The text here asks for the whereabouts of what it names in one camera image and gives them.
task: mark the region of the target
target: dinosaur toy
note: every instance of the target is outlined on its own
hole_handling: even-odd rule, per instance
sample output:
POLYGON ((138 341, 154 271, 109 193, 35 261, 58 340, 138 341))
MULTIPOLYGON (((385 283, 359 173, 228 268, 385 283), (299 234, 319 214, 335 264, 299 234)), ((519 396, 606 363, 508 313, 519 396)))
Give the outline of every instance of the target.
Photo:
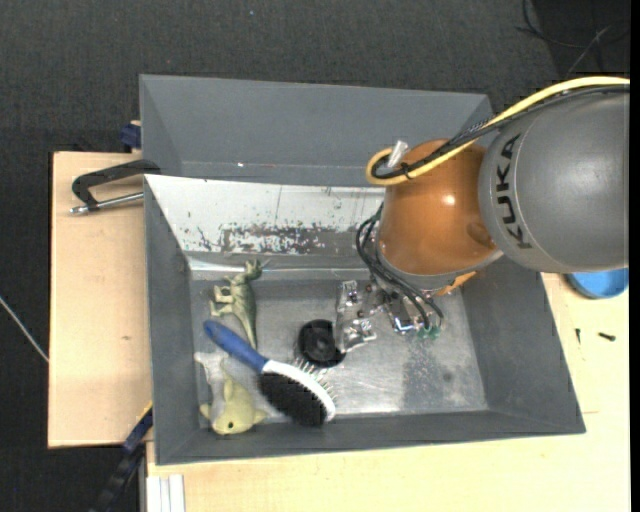
POLYGON ((262 265, 259 261, 245 262, 245 271, 233 277, 225 277, 229 286, 213 287, 214 299, 209 301, 211 316, 220 317, 229 313, 234 314, 247 333, 247 340, 254 348, 258 348, 256 340, 256 298, 249 281, 258 279, 262 275, 262 265))
POLYGON ((214 432, 220 435, 240 434, 267 416, 255 408, 251 394, 225 369, 226 356, 220 352, 196 352, 194 359, 204 368, 213 393, 213 402, 202 404, 200 413, 211 422, 214 432))

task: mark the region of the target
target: wooden table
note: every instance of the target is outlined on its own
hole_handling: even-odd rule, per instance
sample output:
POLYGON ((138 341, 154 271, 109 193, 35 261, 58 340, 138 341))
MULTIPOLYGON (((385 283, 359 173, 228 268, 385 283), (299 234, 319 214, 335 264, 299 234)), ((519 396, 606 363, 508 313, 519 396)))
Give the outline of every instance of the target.
MULTIPOLYGON (((76 176, 137 158, 54 155, 51 448, 121 443, 151 398, 141 205, 68 213, 76 176)), ((189 512, 630 510, 629 292, 590 300, 543 278, 586 434, 179 466, 156 466, 149 441, 148 474, 183 474, 189 512)))

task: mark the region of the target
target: black round object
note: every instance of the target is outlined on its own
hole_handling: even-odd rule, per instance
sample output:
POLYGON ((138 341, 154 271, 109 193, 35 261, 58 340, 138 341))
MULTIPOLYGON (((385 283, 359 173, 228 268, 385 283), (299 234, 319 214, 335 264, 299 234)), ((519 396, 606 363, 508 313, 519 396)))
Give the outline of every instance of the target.
POLYGON ((328 320, 304 324, 298 335, 298 348, 305 359, 317 366, 335 366, 345 356, 336 348, 333 326, 328 320))

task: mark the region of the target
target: gray carpet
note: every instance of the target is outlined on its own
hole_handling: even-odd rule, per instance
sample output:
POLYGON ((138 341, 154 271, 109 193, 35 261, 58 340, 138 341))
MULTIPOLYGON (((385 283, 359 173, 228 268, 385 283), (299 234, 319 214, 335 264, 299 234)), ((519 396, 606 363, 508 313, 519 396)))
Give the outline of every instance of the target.
MULTIPOLYGON (((46 349, 48 152, 121 151, 140 73, 480 92, 501 110, 567 71, 628 73, 628 35, 571 69, 594 22, 630 20, 630 1, 596 3, 606 20, 585 29, 579 6, 536 2, 555 37, 579 36, 569 48, 522 30, 507 0, 0 0, 0 295, 46 349)), ((86 510, 118 461, 46 450, 47 372, 0 311, 2 510, 86 510)), ((120 509, 135 508, 129 492, 120 509)))

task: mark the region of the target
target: kuka logo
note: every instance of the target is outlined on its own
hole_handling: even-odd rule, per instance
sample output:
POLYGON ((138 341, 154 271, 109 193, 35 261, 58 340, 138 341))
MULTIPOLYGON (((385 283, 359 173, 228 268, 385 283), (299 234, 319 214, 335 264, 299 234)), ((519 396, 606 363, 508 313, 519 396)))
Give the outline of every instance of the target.
POLYGON ((502 217, 502 222, 506 226, 507 232, 516 239, 518 247, 520 249, 531 249, 531 244, 525 242, 524 233, 516 217, 516 212, 513 209, 513 203, 511 196, 512 187, 508 180, 509 171, 511 170, 511 158, 513 157, 513 146, 516 140, 520 137, 518 134, 509 139, 502 148, 501 156, 507 159, 507 166, 503 169, 500 168, 500 164, 497 166, 496 175, 498 176, 498 183, 496 185, 497 201, 499 205, 505 205, 507 208, 507 215, 502 217))

